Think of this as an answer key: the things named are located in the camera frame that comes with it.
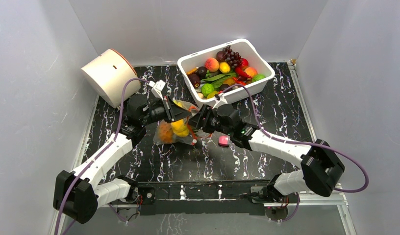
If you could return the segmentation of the yellow banana bunch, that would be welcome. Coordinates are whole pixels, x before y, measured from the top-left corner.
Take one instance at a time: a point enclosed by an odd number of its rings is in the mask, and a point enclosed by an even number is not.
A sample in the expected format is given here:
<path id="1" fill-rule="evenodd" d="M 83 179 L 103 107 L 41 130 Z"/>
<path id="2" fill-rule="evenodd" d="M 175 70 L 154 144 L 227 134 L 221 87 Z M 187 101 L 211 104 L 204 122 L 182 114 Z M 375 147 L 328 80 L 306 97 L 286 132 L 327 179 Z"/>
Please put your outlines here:
<path id="1" fill-rule="evenodd" d="M 190 108 L 192 106 L 191 104 L 189 104 L 186 101 L 174 100 L 174 102 L 178 106 L 180 106 L 180 107 L 182 107 L 182 108 L 184 108 L 186 110 L 190 110 Z M 172 126 L 172 129 L 173 129 L 173 133 L 175 135 L 177 135 L 178 137 L 182 137 L 182 138 L 187 137 L 189 135 L 189 129 L 187 127 L 187 121 L 188 121 L 188 117 L 184 118 L 182 120 L 176 121 L 176 122 L 172 122 L 171 126 Z"/>

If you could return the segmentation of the orange toy pineapple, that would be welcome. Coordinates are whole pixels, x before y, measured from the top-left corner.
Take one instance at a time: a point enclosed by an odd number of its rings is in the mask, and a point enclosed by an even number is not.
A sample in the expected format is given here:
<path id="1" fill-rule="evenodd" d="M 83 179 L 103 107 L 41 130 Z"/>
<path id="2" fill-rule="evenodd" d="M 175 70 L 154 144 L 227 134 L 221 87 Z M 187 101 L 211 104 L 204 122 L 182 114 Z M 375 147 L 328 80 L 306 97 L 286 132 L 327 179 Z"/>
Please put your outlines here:
<path id="1" fill-rule="evenodd" d="M 174 133 L 171 124 L 162 121 L 156 130 L 156 137 L 159 144 L 170 144 L 174 142 Z"/>

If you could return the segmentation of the clear zip top bag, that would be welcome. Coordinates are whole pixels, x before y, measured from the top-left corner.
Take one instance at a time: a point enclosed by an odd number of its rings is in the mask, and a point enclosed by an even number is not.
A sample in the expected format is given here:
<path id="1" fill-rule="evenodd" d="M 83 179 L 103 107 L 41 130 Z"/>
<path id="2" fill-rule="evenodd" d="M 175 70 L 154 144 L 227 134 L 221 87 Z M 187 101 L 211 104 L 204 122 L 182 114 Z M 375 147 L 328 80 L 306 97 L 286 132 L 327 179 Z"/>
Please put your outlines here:
<path id="1" fill-rule="evenodd" d="M 172 144 L 176 142 L 195 145 L 200 139 L 210 138 L 212 136 L 212 134 L 206 133 L 188 124 L 189 119 L 200 111 L 199 107 L 182 100 L 174 100 L 174 103 L 180 108 L 189 111 L 191 116 L 172 123 L 167 123 L 163 120 L 159 122 L 153 137 L 153 142 L 156 145 Z"/>

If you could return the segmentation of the dark purple mangosteen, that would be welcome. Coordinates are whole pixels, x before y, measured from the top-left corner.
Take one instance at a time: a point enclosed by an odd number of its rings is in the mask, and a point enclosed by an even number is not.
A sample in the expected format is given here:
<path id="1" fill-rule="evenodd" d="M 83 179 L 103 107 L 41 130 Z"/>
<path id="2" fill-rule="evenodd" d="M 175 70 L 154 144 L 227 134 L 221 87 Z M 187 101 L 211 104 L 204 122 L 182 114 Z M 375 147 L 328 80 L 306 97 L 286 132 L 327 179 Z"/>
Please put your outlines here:
<path id="1" fill-rule="evenodd" d="M 207 75 L 208 69 L 204 66 L 198 67 L 196 74 L 199 76 L 200 79 L 204 79 Z"/>

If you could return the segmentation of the yellow mango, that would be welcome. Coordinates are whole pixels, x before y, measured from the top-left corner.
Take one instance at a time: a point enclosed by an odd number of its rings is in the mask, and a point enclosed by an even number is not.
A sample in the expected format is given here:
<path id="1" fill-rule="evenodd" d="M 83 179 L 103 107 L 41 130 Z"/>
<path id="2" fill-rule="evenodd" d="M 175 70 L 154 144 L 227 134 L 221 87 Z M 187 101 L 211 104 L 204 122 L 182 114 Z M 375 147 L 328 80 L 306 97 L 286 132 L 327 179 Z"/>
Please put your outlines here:
<path id="1" fill-rule="evenodd" d="M 227 74 L 231 71 L 231 67 L 227 62 L 221 62 L 219 65 L 219 71 L 223 74 Z"/>

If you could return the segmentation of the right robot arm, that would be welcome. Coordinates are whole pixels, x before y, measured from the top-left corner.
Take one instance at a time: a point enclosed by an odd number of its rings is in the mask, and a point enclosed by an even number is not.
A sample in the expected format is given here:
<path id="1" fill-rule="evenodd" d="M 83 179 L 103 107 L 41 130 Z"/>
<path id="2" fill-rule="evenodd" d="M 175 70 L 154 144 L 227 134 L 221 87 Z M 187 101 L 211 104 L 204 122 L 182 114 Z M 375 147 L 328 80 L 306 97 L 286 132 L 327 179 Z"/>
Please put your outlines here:
<path id="1" fill-rule="evenodd" d="M 323 140 L 296 143 L 288 138 L 265 135 L 258 126 L 244 122 L 230 104 L 217 109 L 202 106 L 188 124 L 209 134 L 221 132 L 239 148 L 266 153 L 299 168 L 276 175 L 265 188 L 252 193 L 260 199 L 280 203 L 289 194 L 301 191 L 329 197 L 345 171 L 343 163 Z"/>

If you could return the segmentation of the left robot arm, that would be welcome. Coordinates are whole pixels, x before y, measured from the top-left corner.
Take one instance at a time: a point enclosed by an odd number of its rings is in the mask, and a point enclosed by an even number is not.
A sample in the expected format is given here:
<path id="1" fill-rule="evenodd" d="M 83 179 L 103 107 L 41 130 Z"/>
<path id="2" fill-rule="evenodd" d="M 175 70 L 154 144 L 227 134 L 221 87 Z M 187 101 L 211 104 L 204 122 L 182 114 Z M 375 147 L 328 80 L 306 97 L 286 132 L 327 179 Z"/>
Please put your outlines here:
<path id="1" fill-rule="evenodd" d="M 116 200 L 127 204 L 139 196 L 136 181 L 119 176 L 100 181 L 116 162 L 129 153 L 146 135 L 146 126 L 161 120 L 171 123 L 192 114 L 170 97 L 149 101 L 143 94 L 132 95 L 120 112 L 119 130 L 88 160 L 71 172 L 61 171 L 55 182 L 53 207 L 78 223 L 88 222 L 101 206 Z"/>

